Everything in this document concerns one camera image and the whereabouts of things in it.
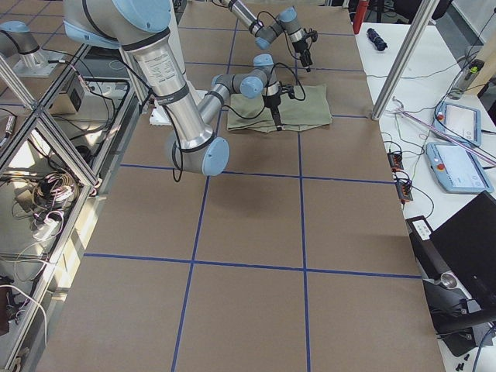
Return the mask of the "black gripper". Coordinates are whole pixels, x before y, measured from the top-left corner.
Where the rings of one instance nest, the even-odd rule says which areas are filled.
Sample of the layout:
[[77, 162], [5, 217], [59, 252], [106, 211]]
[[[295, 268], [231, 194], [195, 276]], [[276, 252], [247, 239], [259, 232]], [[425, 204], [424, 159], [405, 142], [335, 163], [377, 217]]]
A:
[[298, 55], [301, 65], [305, 66], [307, 72], [311, 72], [310, 66], [313, 65], [310, 48], [317, 41], [318, 37], [319, 33], [317, 30], [302, 28], [290, 35], [290, 41], [294, 47], [294, 51]]
[[281, 96], [285, 94], [288, 94], [290, 99], [295, 98], [295, 89], [292, 84], [273, 83], [262, 93], [264, 107], [270, 109], [271, 112], [275, 112], [273, 114], [273, 120], [277, 131], [283, 130], [278, 107], [281, 104]]

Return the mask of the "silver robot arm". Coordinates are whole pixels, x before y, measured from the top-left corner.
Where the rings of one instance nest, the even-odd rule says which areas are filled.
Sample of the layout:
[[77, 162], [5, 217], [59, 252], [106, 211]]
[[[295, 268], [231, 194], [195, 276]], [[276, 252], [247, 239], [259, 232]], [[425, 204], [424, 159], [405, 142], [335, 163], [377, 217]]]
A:
[[277, 15], [268, 11], [260, 11], [255, 15], [243, 1], [219, 1], [219, 5], [227, 8], [247, 28], [261, 50], [268, 50], [279, 36], [283, 36], [290, 55], [299, 60], [307, 72], [311, 70], [311, 47], [317, 42], [319, 33], [301, 24], [294, 6]]
[[205, 176], [224, 171], [229, 144], [209, 123], [233, 94], [262, 96], [277, 127], [282, 126], [278, 106], [285, 90], [276, 78], [271, 55], [256, 56], [248, 74], [215, 77], [212, 89], [197, 102], [169, 44], [173, 20], [169, 1], [65, 1], [63, 6], [68, 37], [95, 47], [122, 49], [136, 59], [174, 128], [166, 154], [175, 169]]

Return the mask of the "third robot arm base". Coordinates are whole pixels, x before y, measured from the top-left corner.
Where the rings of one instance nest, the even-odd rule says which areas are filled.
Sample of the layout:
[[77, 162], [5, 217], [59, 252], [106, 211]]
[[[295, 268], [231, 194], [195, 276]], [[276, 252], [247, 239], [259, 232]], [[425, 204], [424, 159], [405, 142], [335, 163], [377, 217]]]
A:
[[16, 20], [1, 24], [1, 57], [8, 59], [15, 55], [20, 61], [13, 70], [25, 78], [48, 78], [64, 58], [61, 52], [43, 50], [29, 27]]

